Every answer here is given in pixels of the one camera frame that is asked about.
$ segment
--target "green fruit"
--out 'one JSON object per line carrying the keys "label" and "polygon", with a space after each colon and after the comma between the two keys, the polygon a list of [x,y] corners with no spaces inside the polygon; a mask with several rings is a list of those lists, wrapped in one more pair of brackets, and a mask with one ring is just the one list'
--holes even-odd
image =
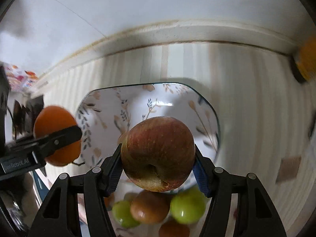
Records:
{"label": "green fruit", "polygon": [[129,203],[129,201],[122,200],[116,202],[112,208],[114,219],[124,228],[132,228],[140,224],[132,217],[130,206],[131,204]]}
{"label": "green fruit", "polygon": [[197,222],[205,212],[205,196],[194,186],[177,194],[170,203],[170,212],[180,224]]}

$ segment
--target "white wall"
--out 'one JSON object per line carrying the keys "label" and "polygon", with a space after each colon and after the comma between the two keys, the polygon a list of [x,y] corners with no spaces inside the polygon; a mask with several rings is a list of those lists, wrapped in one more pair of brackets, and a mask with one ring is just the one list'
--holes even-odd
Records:
{"label": "white wall", "polygon": [[0,60],[40,74],[102,37],[189,19],[252,24],[298,42],[315,29],[299,0],[16,0],[0,23]]}

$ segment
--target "wooden floor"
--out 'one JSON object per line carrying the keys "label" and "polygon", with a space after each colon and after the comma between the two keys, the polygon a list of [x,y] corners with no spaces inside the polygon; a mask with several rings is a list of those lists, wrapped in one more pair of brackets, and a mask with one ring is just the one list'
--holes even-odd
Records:
{"label": "wooden floor", "polygon": [[[209,42],[146,47],[79,65],[53,77],[33,96],[44,93],[45,105],[59,104],[75,113],[93,89],[161,81],[188,84],[211,103],[221,127],[216,165],[234,174],[257,174],[290,236],[316,177],[305,153],[316,84],[300,85],[287,57]],[[281,159],[293,156],[302,157],[296,179],[276,184]],[[54,181],[62,172],[87,169],[48,165],[46,170]]]}

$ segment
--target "baseboard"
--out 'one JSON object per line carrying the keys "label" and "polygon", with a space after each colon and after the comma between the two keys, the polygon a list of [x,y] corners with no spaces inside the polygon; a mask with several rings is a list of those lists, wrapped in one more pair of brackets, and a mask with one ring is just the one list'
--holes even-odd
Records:
{"label": "baseboard", "polygon": [[117,52],[172,42],[235,42],[290,54],[298,44],[279,33],[232,21],[169,21],[133,28],[100,39],[64,58],[45,72],[31,92],[44,86],[50,77],[77,65]]}

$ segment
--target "apple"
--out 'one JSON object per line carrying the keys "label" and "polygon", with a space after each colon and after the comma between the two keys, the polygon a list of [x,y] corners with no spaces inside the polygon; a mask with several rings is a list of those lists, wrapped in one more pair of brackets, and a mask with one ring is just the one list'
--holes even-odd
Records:
{"label": "apple", "polygon": [[127,200],[116,202],[112,208],[115,221],[124,228],[132,228],[140,224],[132,217],[130,209],[131,204]]}
{"label": "apple", "polygon": [[131,203],[131,214],[134,219],[145,224],[162,222],[169,213],[170,201],[168,195],[142,191]]}
{"label": "apple", "polygon": [[172,117],[154,117],[134,126],[121,147],[123,169],[137,186],[169,191],[188,178],[195,145],[188,127]]}
{"label": "apple", "polygon": [[127,192],[124,195],[124,200],[127,200],[129,203],[132,203],[132,200],[136,198],[138,193],[135,192]]}
{"label": "apple", "polygon": [[159,237],[189,237],[190,228],[171,220],[160,227],[158,234]]}
{"label": "apple", "polygon": [[196,223],[203,216],[205,209],[205,196],[196,186],[178,193],[170,203],[170,213],[180,224]]}

